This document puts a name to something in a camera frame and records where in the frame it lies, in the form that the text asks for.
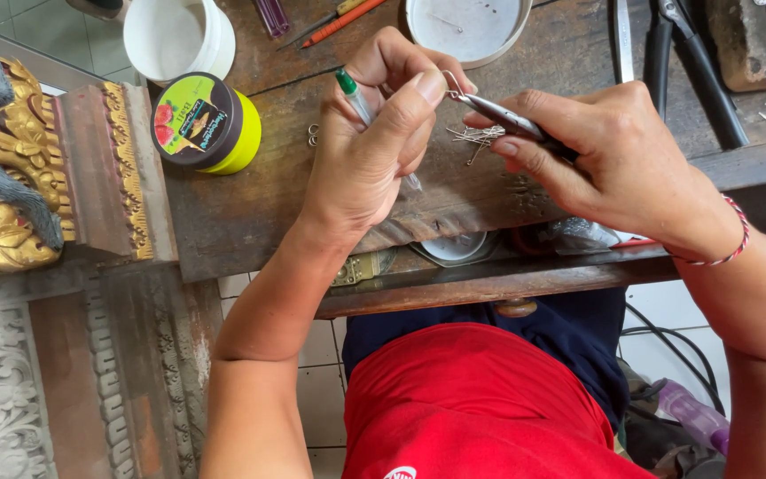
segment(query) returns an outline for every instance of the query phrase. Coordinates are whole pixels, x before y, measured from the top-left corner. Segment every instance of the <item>wooden table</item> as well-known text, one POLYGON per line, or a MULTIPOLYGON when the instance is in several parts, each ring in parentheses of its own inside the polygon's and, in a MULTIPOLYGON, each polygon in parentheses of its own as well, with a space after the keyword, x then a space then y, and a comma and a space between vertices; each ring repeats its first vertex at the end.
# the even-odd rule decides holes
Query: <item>wooden table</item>
MULTIPOLYGON (((302 27, 326 15, 335 3, 317 0, 287 7, 295 27, 302 27)), ((629 0, 629 4, 635 73, 640 78, 651 11, 648 0, 629 0)), ((332 81, 330 72, 349 60, 379 28, 399 26, 406 31, 403 6, 390 0, 310 49, 276 52, 281 42, 266 36, 252 2, 218 0, 218 5, 236 27, 238 52, 227 82, 248 95, 259 109, 263 136, 253 163, 233 176, 166 167, 180 267, 186 281, 254 271, 265 264, 300 211, 314 157, 314 149, 306 144, 306 129, 317 121, 318 99, 326 82, 332 81)), ((501 59, 468 71, 470 78, 490 99, 524 88, 567 95, 613 85, 607 5, 604 0, 535 1, 516 45, 501 59)), ((666 123, 691 163, 705 171, 720 190, 766 184, 766 121, 759 115, 766 114, 766 92, 735 96, 751 145, 723 153, 675 52, 670 64, 666 123)), ((452 142, 445 131, 446 127, 459 128, 464 112, 462 105, 443 102, 427 155, 417 172, 425 192, 403 189, 390 218, 368 234, 357 251, 540 223, 564 215, 539 185, 527 177, 505 173, 503 163, 489 153, 465 166, 472 145, 452 142)), ((450 302, 457 295, 463 302, 480 301, 675 275, 672 265, 658 257, 662 255, 650 247, 608 256, 556 259, 538 267, 507 262, 506 267, 489 270, 484 265, 441 271, 424 264, 412 272, 399 272, 394 275, 397 278, 333 289, 322 306, 322 315, 356 312, 351 307, 355 304, 367 305, 360 310, 386 310, 450 302), (633 271, 622 270, 634 261, 638 266, 631 267, 633 271), (598 267, 598 275, 586 279, 557 277, 581 267, 598 267), (537 269, 540 277, 532 279, 541 287, 521 284, 521 275, 537 269), (563 285, 546 287, 552 282, 563 285), (413 291, 415 300, 404 299, 410 288, 419 288, 413 291), (502 290, 505 292, 500 296, 491 294, 502 290)))

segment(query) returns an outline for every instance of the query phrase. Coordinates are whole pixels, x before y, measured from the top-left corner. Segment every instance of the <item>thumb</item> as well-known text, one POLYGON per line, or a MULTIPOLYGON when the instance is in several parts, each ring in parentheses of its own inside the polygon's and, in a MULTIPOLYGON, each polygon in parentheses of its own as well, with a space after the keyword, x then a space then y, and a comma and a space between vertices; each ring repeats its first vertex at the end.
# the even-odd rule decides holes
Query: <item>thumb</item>
POLYGON ((433 115, 447 88, 438 70, 422 71, 413 77, 383 105, 377 119, 359 136, 359 151, 398 158, 407 140, 433 115))
POLYGON ((570 211, 575 205, 594 199, 596 189, 568 161, 549 153, 533 141, 505 135, 493 141, 493 153, 514 163, 541 184, 561 208, 570 211))

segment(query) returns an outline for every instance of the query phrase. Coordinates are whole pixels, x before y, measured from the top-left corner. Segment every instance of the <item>red shirt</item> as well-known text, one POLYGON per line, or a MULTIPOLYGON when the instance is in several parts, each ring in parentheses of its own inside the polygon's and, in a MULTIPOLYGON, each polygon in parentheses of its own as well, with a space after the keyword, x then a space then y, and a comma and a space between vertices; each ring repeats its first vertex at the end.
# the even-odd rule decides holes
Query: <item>red shirt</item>
POLYGON ((360 362, 345 398, 345 479, 651 479, 613 451, 577 377, 522 338, 441 324, 360 362))

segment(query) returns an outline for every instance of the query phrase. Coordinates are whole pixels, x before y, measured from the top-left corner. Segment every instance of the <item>purple tool handle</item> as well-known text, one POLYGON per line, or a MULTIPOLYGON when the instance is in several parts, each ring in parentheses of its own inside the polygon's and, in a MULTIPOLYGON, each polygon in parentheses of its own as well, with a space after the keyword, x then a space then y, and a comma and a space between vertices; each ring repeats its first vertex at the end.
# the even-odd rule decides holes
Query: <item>purple tool handle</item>
POLYGON ((256 0, 256 9, 272 38, 282 37, 291 28, 289 17, 285 16, 279 0, 256 0))

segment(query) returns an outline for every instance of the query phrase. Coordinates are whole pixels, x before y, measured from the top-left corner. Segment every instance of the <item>white bucket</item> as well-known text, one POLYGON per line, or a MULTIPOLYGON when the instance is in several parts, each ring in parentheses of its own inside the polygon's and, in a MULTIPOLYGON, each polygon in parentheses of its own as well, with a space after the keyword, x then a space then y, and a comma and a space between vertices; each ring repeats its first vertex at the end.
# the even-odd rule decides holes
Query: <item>white bucket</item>
POLYGON ((133 0, 122 31, 135 70, 165 84, 183 73, 227 77, 235 32, 214 0, 133 0))

